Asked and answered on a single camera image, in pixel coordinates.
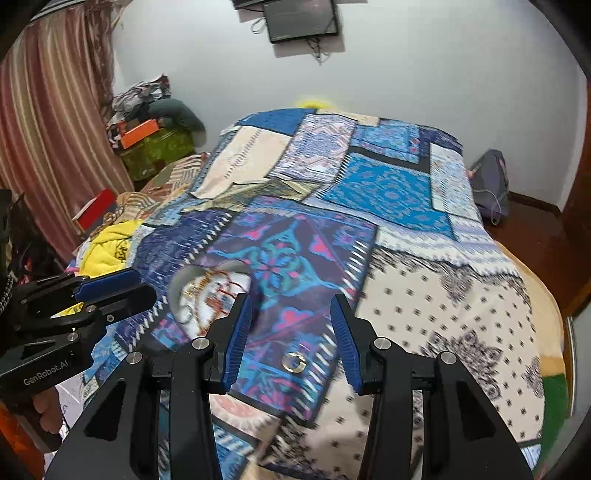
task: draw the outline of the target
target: person's hand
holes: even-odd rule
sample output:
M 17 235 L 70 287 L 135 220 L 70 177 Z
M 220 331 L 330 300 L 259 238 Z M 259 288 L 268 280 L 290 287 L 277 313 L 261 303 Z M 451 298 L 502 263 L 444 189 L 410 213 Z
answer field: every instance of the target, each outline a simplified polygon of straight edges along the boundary
M 41 414 L 39 424 L 49 433 L 58 433 L 61 428 L 60 394 L 55 387 L 33 397 L 33 406 Z

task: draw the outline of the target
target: patchwork bedspread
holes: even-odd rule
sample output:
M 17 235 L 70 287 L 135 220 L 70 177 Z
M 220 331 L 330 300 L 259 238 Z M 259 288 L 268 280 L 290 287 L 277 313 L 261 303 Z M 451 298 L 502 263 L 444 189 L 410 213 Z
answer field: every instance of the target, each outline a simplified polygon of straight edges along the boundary
M 237 258 L 264 301 L 238 381 L 211 396 L 225 480 L 249 463 L 302 479 L 356 478 L 372 398 L 352 392 L 338 361 L 328 311 L 338 292 L 407 351 L 455 352 L 535 465 L 544 390 L 530 299 L 483 228 L 457 139 L 401 121 L 283 109 L 240 120 L 207 159 L 165 175 L 122 212 L 145 218 L 128 265 L 156 288 L 157 304 L 110 327 L 85 373 L 85 400 L 127 352 L 166 355 L 189 340 L 167 304 L 176 271 Z M 290 352 L 305 356 L 302 373 L 283 368 Z M 163 395 L 164 479 L 167 408 Z

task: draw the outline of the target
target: striped curtain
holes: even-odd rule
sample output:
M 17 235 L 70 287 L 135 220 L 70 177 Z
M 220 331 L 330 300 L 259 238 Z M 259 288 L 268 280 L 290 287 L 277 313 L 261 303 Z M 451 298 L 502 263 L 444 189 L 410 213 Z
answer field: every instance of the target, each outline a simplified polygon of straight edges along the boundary
M 133 190 L 109 145 L 112 4 L 91 0 L 30 24 L 0 64 L 0 184 L 67 260 L 71 218 L 97 193 Z

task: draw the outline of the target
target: wall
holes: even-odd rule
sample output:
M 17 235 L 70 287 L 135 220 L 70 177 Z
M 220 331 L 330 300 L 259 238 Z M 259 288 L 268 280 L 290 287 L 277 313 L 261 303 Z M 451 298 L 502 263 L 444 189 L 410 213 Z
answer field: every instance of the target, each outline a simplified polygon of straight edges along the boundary
M 320 98 L 439 127 L 471 165 L 508 160 L 511 189 L 558 204 L 576 158 L 580 69 L 528 0 L 342 0 L 342 41 L 319 66 L 305 43 L 273 46 L 230 0 L 134 0 L 113 43 L 118 85 L 160 73 L 217 133 L 251 112 Z

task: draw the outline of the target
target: orange box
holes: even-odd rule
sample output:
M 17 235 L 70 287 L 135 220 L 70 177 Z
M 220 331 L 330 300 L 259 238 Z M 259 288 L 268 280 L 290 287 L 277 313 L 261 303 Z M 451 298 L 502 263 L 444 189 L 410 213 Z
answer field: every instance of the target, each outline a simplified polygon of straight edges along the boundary
M 146 138 L 148 135 L 157 132 L 159 129 L 158 122 L 153 119 L 148 120 L 143 124 L 139 124 L 137 127 L 132 128 L 121 135 L 121 146 L 123 146 L 123 148 L 129 148 L 140 140 Z

